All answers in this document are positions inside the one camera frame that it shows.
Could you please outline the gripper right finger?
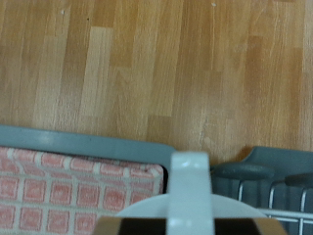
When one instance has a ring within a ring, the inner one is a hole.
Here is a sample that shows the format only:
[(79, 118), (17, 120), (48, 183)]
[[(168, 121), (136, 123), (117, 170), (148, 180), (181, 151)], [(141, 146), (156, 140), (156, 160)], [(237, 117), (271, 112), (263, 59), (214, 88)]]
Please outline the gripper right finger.
[(288, 235), (274, 218), (216, 218), (215, 235)]

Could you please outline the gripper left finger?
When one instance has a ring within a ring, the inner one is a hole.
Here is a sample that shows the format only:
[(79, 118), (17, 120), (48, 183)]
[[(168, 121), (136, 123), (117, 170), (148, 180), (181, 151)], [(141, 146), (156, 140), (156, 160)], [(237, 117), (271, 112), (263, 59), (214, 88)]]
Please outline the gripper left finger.
[(165, 235), (164, 218), (101, 217), (92, 235)]

